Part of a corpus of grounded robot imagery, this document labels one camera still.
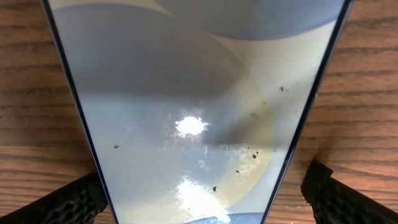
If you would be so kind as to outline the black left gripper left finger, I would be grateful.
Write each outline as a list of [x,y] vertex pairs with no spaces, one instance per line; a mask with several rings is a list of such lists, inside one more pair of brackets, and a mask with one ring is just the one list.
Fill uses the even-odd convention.
[[107,206],[100,178],[90,173],[1,217],[1,224],[93,224]]

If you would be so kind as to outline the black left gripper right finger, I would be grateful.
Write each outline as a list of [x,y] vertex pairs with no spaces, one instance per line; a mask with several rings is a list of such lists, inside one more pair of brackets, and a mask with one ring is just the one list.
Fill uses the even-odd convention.
[[397,224],[397,213],[331,177],[333,171],[313,160],[301,193],[317,224]]

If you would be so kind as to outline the blue Galaxy smartphone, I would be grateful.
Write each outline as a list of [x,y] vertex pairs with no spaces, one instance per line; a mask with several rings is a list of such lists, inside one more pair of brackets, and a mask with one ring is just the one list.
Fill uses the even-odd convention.
[[353,5],[44,1],[116,223],[264,223]]

